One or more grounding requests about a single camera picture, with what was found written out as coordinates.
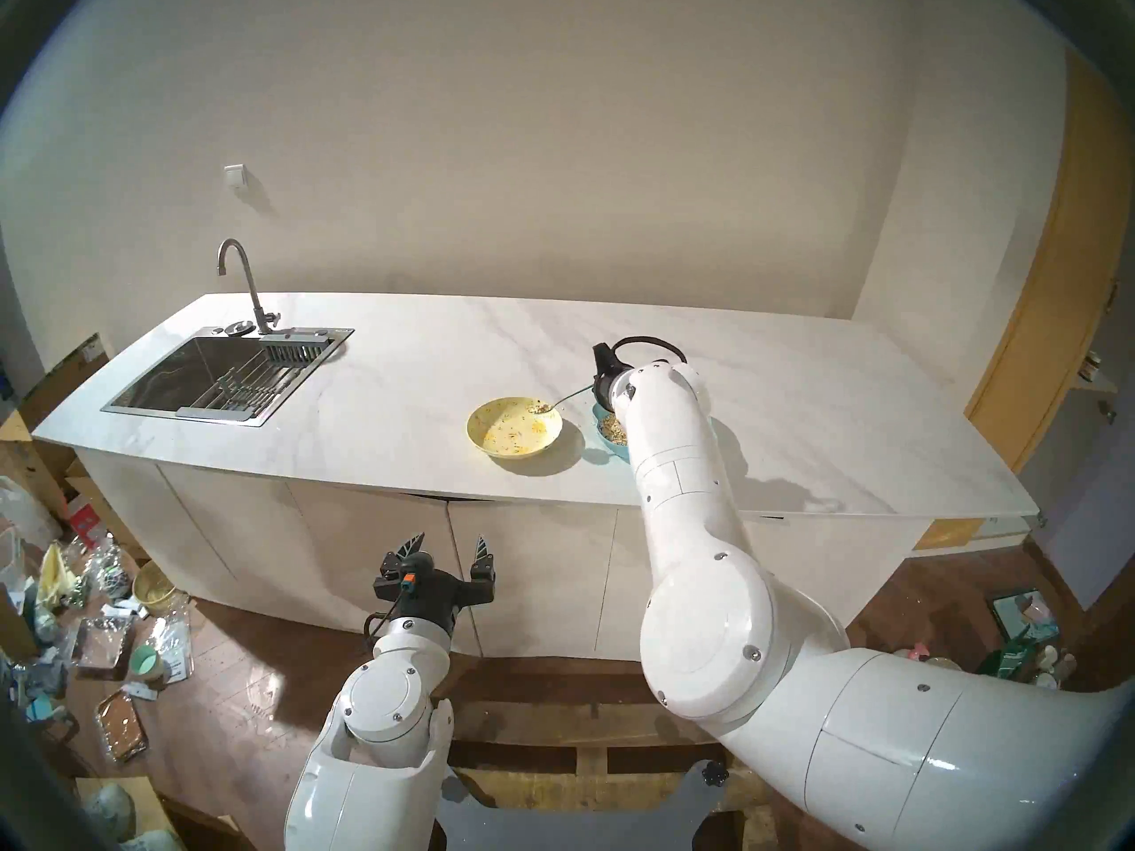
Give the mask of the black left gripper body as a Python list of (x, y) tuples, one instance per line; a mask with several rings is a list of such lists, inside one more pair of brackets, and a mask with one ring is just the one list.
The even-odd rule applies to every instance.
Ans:
[(403, 575), (379, 575), (373, 580), (375, 596), (389, 601), (385, 613), (372, 614), (372, 640), (384, 627), (398, 627), (397, 622), (427, 622), (442, 627), (452, 640), (460, 610), (490, 604), (495, 598), (494, 582), (460, 580), (438, 568), (404, 572)]

